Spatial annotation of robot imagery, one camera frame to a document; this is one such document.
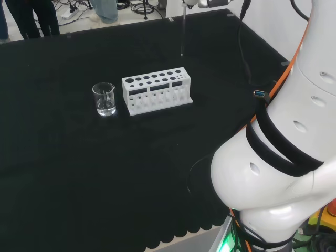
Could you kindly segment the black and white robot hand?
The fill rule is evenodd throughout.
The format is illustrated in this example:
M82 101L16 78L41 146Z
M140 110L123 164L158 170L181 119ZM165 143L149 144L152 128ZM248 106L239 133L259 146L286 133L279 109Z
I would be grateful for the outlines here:
M231 2L231 0L185 0L183 3L189 8L193 8L197 5L199 8L213 8L226 6Z

